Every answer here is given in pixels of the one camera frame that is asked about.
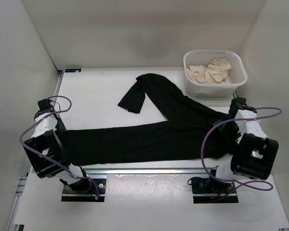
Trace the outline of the black trousers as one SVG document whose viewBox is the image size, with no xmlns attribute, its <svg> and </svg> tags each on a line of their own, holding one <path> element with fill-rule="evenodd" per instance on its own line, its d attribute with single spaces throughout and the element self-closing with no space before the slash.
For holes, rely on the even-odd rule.
<svg viewBox="0 0 289 231">
<path fill-rule="evenodd" d="M 76 166 L 151 161 L 218 159 L 232 154 L 230 142 L 213 124 L 226 114 L 185 96 L 166 77 L 144 74 L 118 103 L 138 114 L 148 97 L 166 121 L 132 127 L 68 130 L 60 135 Z"/>
</svg>

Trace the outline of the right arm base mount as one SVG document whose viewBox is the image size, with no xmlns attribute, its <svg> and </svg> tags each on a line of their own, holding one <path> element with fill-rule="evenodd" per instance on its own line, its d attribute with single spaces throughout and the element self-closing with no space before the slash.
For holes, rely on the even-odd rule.
<svg viewBox="0 0 289 231">
<path fill-rule="evenodd" d="M 212 177 L 192 177 L 187 181 L 192 188 L 194 204 L 235 204 L 238 197 L 234 183 L 226 183 Z"/>
</svg>

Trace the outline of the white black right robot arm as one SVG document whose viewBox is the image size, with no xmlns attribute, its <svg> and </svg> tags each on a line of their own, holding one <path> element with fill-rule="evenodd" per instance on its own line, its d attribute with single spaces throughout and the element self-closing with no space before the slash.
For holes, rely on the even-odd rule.
<svg viewBox="0 0 289 231">
<path fill-rule="evenodd" d="M 266 180 L 279 148 L 277 141 L 263 132 L 257 110 L 237 97 L 231 101 L 228 115 L 217 121 L 212 130 L 219 131 L 229 142 L 231 161 L 209 171 L 207 188 L 218 192 L 238 180 Z"/>
</svg>

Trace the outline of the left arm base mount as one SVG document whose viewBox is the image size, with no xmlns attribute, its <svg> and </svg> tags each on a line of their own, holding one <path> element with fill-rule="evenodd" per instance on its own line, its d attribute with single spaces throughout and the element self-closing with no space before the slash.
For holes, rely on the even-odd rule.
<svg viewBox="0 0 289 231">
<path fill-rule="evenodd" d="M 61 201 L 62 202 L 104 202 L 106 192 L 106 175 L 90 176 L 90 180 L 79 180 L 73 184 L 64 184 Z"/>
</svg>

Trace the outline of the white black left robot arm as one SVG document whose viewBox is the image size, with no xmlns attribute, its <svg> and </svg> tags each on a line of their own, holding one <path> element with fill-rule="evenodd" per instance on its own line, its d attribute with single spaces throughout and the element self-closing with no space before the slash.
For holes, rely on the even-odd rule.
<svg viewBox="0 0 289 231">
<path fill-rule="evenodd" d="M 66 132 L 66 127 L 54 104 L 52 97 L 38 101 L 34 132 L 27 140 L 23 140 L 22 134 L 21 145 L 39 178 L 58 178 L 71 190 L 87 193 L 94 184 L 83 168 L 67 160 L 66 150 L 59 139 Z"/>
</svg>

